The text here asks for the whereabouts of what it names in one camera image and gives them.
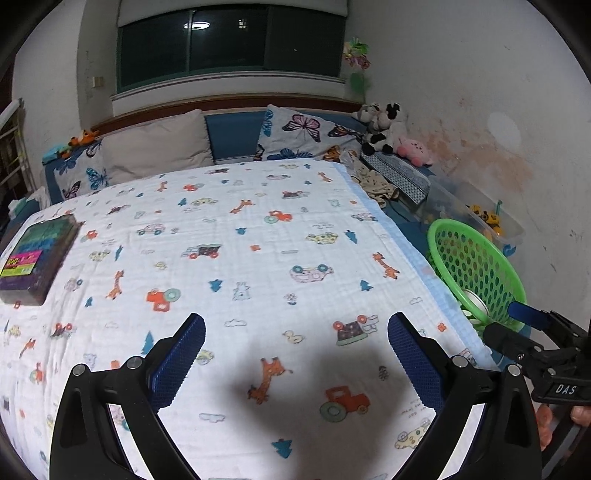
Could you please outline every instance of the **metal screw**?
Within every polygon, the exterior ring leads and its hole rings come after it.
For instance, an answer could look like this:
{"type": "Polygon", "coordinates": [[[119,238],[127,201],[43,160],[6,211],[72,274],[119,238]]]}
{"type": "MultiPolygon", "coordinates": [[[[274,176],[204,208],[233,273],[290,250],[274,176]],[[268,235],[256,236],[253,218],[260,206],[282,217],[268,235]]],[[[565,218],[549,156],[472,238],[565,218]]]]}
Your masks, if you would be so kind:
{"type": "Polygon", "coordinates": [[[143,360],[144,359],[140,356],[133,356],[129,360],[127,360],[127,368],[129,368],[130,370],[135,370],[136,368],[139,368],[143,360]]]}
{"type": "Polygon", "coordinates": [[[468,360],[466,360],[461,355],[456,355],[452,358],[453,364],[458,368],[464,368],[468,366],[468,360]]]}
{"type": "Polygon", "coordinates": [[[514,377],[518,377],[521,375],[521,368],[518,365],[511,364],[507,367],[508,372],[513,375],[514,377]]]}
{"type": "Polygon", "coordinates": [[[85,364],[78,364],[72,369],[72,374],[74,374],[75,377],[79,377],[85,371],[86,371],[86,365],[85,364]]]}

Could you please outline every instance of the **plastic laundry basket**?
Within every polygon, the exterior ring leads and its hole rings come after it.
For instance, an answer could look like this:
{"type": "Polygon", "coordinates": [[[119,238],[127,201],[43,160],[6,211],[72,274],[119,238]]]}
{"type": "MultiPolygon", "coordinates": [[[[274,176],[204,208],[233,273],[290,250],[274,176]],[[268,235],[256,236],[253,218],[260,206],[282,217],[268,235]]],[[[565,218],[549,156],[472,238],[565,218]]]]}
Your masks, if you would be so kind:
{"type": "Polygon", "coordinates": [[[429,263],[460,301],[462,309],[472,314],[470,321],[480,335],[493,321],[515,332],[521,330],[524,324],[510,318],[507,307],[513,300],[526,303],[525,290],[509,261],[490,241],[472,227],[451,219],[433,222],[427,241],[429,263]],[[464,290],[480,297],[489,315],[464,290]]]}

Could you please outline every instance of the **human hand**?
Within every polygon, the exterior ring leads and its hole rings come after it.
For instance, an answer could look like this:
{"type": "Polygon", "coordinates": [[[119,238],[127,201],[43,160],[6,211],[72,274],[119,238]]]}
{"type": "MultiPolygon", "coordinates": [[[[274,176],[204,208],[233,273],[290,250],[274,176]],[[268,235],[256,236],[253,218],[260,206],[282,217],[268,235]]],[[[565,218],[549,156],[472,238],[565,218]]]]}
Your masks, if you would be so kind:
{"type": "MultiPolygon", "coordinates": [[[[538,431],[540,432],[540,447],[544,450],[552,441],[550,423],[554,416],[548,405],[540,405],[535,417],[538,421],[538,431]]],[[[591,407],[573,407],[570,412],[570,418],[577,425],[589,427],[591,424],[591,407]]]]}

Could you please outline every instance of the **roller blind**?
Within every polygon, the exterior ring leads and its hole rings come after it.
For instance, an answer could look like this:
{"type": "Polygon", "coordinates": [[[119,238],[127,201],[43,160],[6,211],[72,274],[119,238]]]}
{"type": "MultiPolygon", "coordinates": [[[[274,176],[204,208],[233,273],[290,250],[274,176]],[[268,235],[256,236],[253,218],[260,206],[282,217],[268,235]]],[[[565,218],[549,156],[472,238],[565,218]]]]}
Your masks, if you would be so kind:
{"type": "Polygon", "coordinates": [[[183,10],[188,8],[207,7],[211,5],[253,4],[283,5],[286,7],[309,8],[335,15],[347,16],[347,0],[121,0],[118,26],[154,17],[155,15],[183,10]]]}

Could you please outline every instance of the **headboard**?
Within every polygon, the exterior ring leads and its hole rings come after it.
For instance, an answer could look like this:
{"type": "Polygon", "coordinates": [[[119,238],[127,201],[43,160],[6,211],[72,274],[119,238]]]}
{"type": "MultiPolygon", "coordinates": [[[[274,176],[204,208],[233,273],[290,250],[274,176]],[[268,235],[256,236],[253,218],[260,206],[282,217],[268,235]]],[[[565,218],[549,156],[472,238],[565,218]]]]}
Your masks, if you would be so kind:
{"type": "MultiPolygon", "coordinates": [[[[225,96],[175,103],[115,117],[95,125],[93,129],[97,129],[101,134],[108,134],[144,122],[201,109],[205,112],[214,160],[254,156],[265,111],[270,103],[319,116],[359,132],[366,130],[362,123],[350,115],[351,112],[359,110],[360,104],[341,99],[298,95],[225,96]]],[[[54,174],[60,163],[61,160],[54,160],[45,165],[47,187],[54,204],[63,201],[54,174]]]]}

